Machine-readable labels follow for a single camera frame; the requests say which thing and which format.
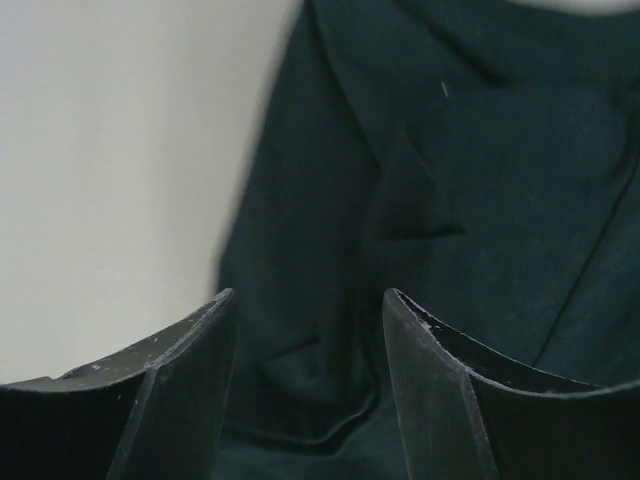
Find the black t-shirt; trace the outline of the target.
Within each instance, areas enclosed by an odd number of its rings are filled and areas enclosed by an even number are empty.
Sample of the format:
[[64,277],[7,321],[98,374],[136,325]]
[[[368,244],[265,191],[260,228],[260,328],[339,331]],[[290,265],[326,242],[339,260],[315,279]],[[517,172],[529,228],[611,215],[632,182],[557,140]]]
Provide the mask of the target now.
[[397,289],[537,369],[639,376],[639,5],[306,1],[218,285],[218,479],[403,479]]

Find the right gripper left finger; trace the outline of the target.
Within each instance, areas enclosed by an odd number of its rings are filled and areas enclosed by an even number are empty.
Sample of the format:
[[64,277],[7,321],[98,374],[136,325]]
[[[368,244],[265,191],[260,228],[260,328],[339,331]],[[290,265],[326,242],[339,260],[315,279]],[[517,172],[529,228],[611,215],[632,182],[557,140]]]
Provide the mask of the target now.
[[226,289],[59,378],[2,385],[2,478],[212,478],[237,333]]

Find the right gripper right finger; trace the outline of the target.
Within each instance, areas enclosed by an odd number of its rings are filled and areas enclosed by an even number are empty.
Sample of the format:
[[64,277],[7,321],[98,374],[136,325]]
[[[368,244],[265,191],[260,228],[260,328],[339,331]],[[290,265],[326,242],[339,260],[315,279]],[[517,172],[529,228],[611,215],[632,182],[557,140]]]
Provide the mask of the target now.
[[515,361],[408,296],[384,337],[413,479],[635,479],[639,385],[598,387]]

